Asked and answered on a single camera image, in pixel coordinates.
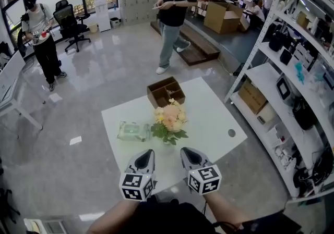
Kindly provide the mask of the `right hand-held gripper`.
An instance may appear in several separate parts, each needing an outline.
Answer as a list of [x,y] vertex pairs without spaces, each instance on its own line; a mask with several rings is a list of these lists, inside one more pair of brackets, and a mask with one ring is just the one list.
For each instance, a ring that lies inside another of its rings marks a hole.
[[180,157],[183,168],[189,170],[189,167],[203,167],[190,170],[188,172],[187,185],[199,195],[219,190],[222,176],[217,165],[212,165],[207,155],[191,147],[180,149]]

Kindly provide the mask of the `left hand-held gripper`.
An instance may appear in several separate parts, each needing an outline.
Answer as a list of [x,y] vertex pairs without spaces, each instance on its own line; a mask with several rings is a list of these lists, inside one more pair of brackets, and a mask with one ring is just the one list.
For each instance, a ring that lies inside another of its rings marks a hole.
[[[147,167],[136,170],[134,167]],[[128,162],[128,167],[119,182],[120,192],[125,200],[145,202],[156,187],[155,181],[155,152],[153,149],[144,150],[134,155]]]

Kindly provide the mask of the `yellow artificial flowers bunch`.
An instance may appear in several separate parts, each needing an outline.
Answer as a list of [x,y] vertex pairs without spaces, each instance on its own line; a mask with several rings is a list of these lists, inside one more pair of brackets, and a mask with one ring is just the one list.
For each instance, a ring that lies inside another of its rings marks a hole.
[[187,123],[185,109],[174,98],[169,99],[167,106],[157,107],[154,110],[154,119],[154,124],[151,126],[152,136],[164,144],[176,145],[178,140],[188,138],[184,130]]

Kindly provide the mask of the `person's right forearm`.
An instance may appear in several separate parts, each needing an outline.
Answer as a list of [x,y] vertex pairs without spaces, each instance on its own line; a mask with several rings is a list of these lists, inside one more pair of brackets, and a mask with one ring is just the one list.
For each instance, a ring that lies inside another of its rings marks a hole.
[[239,227],[250,218],[237,206],[225,199],[218,191],[203,195],[215,219]]

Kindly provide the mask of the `green wet wipes packet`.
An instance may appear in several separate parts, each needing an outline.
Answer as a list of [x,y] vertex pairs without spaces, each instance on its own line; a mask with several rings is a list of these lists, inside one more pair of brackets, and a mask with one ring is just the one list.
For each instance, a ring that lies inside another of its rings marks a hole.
[[117,138],[122,141],[146,142],[151,138],[149,124],[121,121]]

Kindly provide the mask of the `person's black clothing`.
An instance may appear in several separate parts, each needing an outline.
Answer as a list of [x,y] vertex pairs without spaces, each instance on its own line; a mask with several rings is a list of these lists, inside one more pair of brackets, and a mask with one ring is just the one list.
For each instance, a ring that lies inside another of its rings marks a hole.
[[119,234],[217,234],[192,204],[141,202]]

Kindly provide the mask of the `brown wooden organizer box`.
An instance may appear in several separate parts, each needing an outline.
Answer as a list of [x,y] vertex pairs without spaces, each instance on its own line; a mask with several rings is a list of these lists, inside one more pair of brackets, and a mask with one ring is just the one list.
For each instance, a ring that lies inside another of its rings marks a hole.
[[147,97],[154,108],[165,107],[174,99],[180,104],[185,101],[185,94],[174,77],[168,77],[147,86]]

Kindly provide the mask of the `white perforated basket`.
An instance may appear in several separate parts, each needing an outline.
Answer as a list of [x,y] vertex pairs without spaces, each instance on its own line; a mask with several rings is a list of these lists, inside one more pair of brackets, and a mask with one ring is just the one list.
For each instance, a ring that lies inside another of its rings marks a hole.
[[280,130],[280,127],[274,126],[272,127],[267,133],[267,140],[269,142],[269,145],[271,147],[277,147],[280,146],[283,141],[285,140],[284,135],[282,134],[282,131]]

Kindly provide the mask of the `closed cardboard box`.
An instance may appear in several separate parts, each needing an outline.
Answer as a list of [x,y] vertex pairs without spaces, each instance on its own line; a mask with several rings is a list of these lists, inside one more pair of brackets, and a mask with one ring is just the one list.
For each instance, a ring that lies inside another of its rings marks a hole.
[[255,115],[257,115],[268,102],[262,92],[252,84],[249,78],[245,80],[238,90],[238,95]]

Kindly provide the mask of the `black equipment pack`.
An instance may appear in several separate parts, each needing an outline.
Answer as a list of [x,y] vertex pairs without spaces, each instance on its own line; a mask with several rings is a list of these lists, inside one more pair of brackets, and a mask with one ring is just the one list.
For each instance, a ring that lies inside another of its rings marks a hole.
[[283,211],[243,222],[237,234],[298,234],[301,226]]

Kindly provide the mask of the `white metal shelving unit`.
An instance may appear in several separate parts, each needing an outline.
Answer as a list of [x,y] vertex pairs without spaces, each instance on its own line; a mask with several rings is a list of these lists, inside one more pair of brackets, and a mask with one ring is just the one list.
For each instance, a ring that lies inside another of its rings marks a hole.
[[[325,14],[331,19],[332,43],[321,38]],[[268,46],[275,31],[286,35],[283,47]],[[301,84],[295,64],[301,62]],[[276,88],[282,75],[293,83],[317,121],[303,130]],[[267,99],[255,115],[239,97],[249,78]],[[259,37],[226,99],[231,101],[259,137],[289,192],[290,202],[303,202],[334,193],[334,0],[273,0]],[[280,127],[285,140],[271,147],[266,133]]]

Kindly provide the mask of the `teal plastic figure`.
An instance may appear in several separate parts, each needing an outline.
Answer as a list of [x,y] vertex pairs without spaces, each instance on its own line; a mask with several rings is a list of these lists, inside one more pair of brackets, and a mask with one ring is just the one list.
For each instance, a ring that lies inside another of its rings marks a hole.
[[296,76],[301,84],[304,84],[305,76],[303,73],[303,65],[301,62],[295,64]]

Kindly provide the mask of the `black round speaker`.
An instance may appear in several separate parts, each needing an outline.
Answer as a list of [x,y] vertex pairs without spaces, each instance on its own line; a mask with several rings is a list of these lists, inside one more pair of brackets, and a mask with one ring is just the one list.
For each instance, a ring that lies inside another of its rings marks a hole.
[[285,40],[286,40],[286,35],[280,32],[279,30],[277,30],[272,35],[268,46],[274,52],[278,52],[283,47]]

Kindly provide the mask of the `white water dispenser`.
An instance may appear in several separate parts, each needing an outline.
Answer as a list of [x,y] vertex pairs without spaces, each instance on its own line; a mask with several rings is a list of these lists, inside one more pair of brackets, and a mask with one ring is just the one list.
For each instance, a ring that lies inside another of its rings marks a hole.
[[94,0],[97,24],[100,32],[111,29],[107,0]]

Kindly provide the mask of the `black office chair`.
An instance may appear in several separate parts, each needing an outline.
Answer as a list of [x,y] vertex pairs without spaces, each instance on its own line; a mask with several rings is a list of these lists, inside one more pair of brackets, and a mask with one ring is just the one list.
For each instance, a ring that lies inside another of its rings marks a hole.
[[79,52],[78,43],[81,41],[88,41],[91,43],[90,38],[85,38],[83,33],[88,31],[89,28],[84,24],[84,20],[90,17],[90,14],[84,14],[75,16],[72,4],[67,0],[61,0],[55,5],[55,12],[53,12],[54,19],[57,21],[60,29],[60,34],[64,39],[71,39],[70,44],[65,48],[65,52],[68,52],[68,48],[76,45],[76,52]]

